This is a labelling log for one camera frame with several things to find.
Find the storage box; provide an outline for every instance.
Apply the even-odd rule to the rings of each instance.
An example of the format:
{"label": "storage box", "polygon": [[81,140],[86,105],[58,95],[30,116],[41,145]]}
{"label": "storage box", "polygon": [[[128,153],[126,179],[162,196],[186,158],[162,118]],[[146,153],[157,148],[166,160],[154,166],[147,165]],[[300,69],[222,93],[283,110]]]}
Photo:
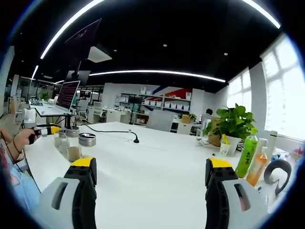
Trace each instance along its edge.
{"label": "storage box", "polygon": [[191,100],[191,98],[192,98],[192,93],[187,92],[186,93],[186,100]]}
{"label": "storage box", "polygon": [[172,109],[176,109],[176,108],[177,108],[177,104],[171,103],[171,108],[172,108]]}
{"label": "storage box", "polygon": [[141,87],[140,94],[146,94],[146,87]]}

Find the white bottle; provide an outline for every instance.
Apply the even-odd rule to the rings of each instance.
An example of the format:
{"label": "white bottle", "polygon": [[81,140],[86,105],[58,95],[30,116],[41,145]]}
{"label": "white bottle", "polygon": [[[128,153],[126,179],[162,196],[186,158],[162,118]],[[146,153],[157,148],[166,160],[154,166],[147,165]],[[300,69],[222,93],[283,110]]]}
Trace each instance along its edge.
{"label": "white bottle", "polygon": [[267,152],[266,152],[268,158],[267,164],[270,162],[273,152],[275,150],[276,139],[277,139],[277,132],[274,130],[270,131],[270,136],[267,144]]}

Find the window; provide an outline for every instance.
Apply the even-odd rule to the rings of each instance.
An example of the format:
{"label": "window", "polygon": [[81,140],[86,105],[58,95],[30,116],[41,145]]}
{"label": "window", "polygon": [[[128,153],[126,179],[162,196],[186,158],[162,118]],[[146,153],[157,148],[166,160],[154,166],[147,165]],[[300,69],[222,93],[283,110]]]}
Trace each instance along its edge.
{"label": "window", "polygon": [[244,106],[247,112],[251,112],[252,94],[249,69],[229,82],[227,106],[235,107],[235,103]]}
{"label": "window", "polygon": [[304,140],[304,75],[289,38],[281,36],[262,59],[267,87],[265,129]]}

